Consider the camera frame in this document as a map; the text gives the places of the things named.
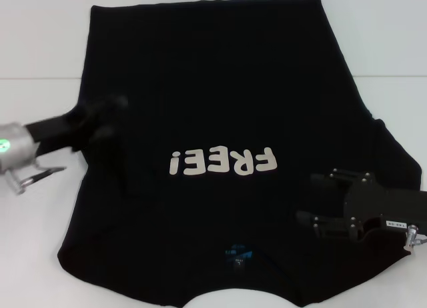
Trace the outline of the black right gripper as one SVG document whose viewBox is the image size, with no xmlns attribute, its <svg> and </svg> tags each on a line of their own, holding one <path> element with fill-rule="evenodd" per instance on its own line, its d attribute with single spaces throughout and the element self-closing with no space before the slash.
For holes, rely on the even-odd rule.
<svg viewBox="0 0 427 308">
<path fill-rule="evenodd" d="M 319 238 L 361 241 L 378 229 L 406 233 L 409 225 L 427 236 L 427 191 L 387 189 L 370 173 L 337 168 L 312 173 L 310 201 L 344 201 L 344 218 L 296 212 L 297 222 Z"/>
</svg>

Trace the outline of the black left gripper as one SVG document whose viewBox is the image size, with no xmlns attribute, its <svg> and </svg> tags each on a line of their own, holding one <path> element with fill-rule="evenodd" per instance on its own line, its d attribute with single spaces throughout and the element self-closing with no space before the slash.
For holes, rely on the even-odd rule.
<svg viewBox="0 0 427 308">
<path fill-rule="evenodd" d="M 69 112 L 25 125 L 36 144 L 36 152 L 53 152 L 70 147 L 79 151 L 115 135 L 112 126 L 97 128 L 100 113 L 115 113 L 127 109 L 125 95 L 108 95 L 96 105 L 76 105 Z"/>
</svg>

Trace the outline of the black shirt with FREE print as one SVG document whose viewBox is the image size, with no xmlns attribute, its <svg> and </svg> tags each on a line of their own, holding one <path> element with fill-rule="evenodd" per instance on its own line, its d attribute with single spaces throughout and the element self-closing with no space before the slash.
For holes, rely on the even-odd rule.
<svg viewBox="0 0 427 308">
<path fill-rule="evenodd" d="M 319 238 L 297 211 L 337 217 L 313 174 L 422 171 L 363 103 L 320 0 L 93 7 L 79 102 L 123 95 L 58 252 L 72 276 L 183 307 L 251 289 L 303 307 L 380 274 L 405 235 Z"/>
</svg>

